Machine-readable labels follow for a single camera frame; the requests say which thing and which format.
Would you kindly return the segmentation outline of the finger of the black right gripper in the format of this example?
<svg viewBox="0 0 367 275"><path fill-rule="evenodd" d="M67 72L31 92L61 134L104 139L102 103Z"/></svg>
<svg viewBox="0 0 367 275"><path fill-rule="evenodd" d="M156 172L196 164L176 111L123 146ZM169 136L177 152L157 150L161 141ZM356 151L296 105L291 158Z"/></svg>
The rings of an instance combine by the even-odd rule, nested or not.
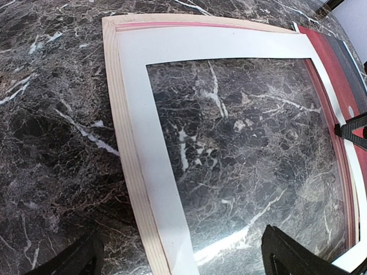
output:
<svg viewBox="0 0 367 275"><path fill-rule="evenodd" d="M353 133L355 130L362 130L362 136ZM336 124L334 133L342 139L352 142L354 145L366 149L366 113L349 119L346 124Z"/></svg>

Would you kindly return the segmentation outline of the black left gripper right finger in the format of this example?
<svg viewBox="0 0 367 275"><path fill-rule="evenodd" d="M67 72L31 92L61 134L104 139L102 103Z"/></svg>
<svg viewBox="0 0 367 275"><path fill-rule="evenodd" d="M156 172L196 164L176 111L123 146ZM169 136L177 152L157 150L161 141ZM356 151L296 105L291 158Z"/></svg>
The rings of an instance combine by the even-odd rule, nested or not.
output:
<svg viewBox="0 0 367 275"><path fill-rule="evenodd" d="M347 272L313 254L276 226L267 225L261 238L261 253L269 274L358 274Z"/></svg>

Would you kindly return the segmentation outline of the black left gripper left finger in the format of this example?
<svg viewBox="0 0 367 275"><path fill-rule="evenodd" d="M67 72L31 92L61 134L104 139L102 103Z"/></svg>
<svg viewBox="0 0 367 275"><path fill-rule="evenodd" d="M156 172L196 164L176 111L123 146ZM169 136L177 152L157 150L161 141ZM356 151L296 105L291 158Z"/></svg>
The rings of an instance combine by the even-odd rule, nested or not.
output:
<svg viewBox="0 0 367 275"><path fill-rule="evenodd" d="M92 231L27 274L101 274L102 267L103 241Z"/></svg>

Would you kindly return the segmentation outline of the red sunset photo print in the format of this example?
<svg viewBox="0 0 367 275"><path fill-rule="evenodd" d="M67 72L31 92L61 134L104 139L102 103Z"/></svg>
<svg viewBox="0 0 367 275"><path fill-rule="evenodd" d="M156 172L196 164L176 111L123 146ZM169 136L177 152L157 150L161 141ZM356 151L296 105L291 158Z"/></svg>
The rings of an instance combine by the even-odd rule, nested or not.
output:
<svg viewBox="0 0 367 275"><path fill-rule="evenodd" d="M366 85L346 44L294 23L305 34L319 55L346 120L366 113Z"/></svg>

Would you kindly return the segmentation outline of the light wooden picture frame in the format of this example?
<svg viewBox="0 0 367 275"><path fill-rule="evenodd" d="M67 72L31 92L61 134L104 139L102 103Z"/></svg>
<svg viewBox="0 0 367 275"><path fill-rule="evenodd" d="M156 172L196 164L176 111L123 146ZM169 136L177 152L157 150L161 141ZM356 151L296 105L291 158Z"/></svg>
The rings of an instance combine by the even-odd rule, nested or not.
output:
<svg viewBox="0 0 367 275"><path fill-rule="evenodd" d="M130 201L151 270L154 274L169 274L168 265L163 261L163 249L158 243L159 237L156 235L156 231L154 229L153 212L151 211L149 207L149 201L146 198L147 189L143 184L142 178L139 176L138 172L133 169L133 165L137 163L137 154L130 148L133 144L133 131L130 115L128 112L126 96L123 93L124 82L122 70L119 68L120 56L118 53L118 34L120 32L130 30L204 26L249 29L273 33L300 32L239 19L190 14L116 15L104 17L102 19L102 25L104 58L106 62L111 111L114 121L120 161L122 164L124 177L126 179ZM339 123L332 111L327 93L326 105L327 110L331 112L333 122ZM197 261L200 259L207 259L209 257L209 250L204 250L203 252L194 255L197 257Z"/></svg>

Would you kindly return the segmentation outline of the white photo mat board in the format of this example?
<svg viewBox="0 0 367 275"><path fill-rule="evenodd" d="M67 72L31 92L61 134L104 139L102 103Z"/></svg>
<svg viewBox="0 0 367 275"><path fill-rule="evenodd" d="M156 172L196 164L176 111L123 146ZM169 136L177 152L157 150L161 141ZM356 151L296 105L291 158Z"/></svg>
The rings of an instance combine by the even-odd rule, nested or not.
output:
<svg viewBox="0 0 367 275"><path fill-rule="evenodd" d="M147 189L169 274L198 274L198 266L146 70L148 64L219 58L309 58L338 122L346 122L326 68L304 34L230 27L158 27L120 32L118 53L133 131L130 148L137 154L133 169Z"/></svg>

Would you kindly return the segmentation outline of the clear acrylic sheet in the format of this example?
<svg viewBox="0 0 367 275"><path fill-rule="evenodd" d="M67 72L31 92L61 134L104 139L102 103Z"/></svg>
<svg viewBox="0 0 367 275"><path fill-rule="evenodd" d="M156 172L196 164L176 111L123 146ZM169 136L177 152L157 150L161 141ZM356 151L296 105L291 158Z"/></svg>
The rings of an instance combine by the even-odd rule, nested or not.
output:
<svg viewBox="0 0 367 275"><path fill-rule="evenodd" d="M343 184L303 60L147 72L201 274L263 274L267 225L330 262L348 250Z"/></svg>

